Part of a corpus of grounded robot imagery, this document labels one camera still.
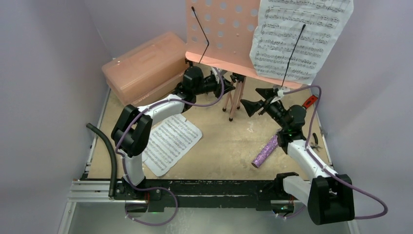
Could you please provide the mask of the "pink music stand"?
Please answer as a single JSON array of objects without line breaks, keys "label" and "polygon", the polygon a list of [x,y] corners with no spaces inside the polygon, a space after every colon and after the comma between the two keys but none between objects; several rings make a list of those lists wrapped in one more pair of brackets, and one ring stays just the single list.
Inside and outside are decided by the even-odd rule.
[{"label": "pink music stand", "polygon": [[258,76],[249,57],[261,0],[188,0],[186,58],[221,70],[284,85],[305,84]]}]

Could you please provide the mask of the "sheet music page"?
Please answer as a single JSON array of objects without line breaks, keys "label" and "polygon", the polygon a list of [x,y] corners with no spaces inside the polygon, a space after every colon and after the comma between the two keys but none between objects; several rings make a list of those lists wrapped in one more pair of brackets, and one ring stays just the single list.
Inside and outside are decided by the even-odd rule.
[{"label": "sheet music page", "polygon": [[182,114],[163,120],[151,130],[142,160],[155,176],[165,175],[203,134]]},{"label": "sheet music page", "polygon": [[249,53],[257,75],[312,84],[353,10],[352,0],[262,0]]}]

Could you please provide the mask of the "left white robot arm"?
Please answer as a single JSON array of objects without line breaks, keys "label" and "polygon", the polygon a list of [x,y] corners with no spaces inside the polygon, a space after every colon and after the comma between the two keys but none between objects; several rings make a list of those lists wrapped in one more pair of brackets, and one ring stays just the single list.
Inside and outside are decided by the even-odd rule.
[{"label": "left white robot arm", "polygon": [[234,89],[217,68],[213,67],[210,75],[205,77],[200,67],[190,66],[184,71],[183,80],[166,98],[146,106],[124,107],[111,138],[115,142],[115,152],[122,158],[123,179],[128,183],[126,193],[132,199],[140,199],[145,194],[145,186],[141,183],[145,178],[142,153],[149,142],[152,126],[198,106],[198,95],[213,93],[220,100]]}]

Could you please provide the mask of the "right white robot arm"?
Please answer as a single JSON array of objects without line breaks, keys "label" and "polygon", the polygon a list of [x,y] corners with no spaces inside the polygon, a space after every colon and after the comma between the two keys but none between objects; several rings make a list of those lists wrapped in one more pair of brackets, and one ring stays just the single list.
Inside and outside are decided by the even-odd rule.
[{"label": "right white robot arm", "polygon": [[295,173],[278,174],[273,186],[274,194],[279,198],[288,195],[297,198],[307,207],[316,225],[353,220],[353,191],[346,186],[346,183],[352,183],[351,179],[346,174],[338,175],[324,163],[303,134],[307,109],[318,98],[311,96],[303,104],[286,109],[281,101],[282,89],[257,88],[256,92],[263,97],[262,100],[240,100],[248,116],[267,113],[277,122],[281,127],[277,132],[278,146],[298,163],[309,178],[306,182]]}]

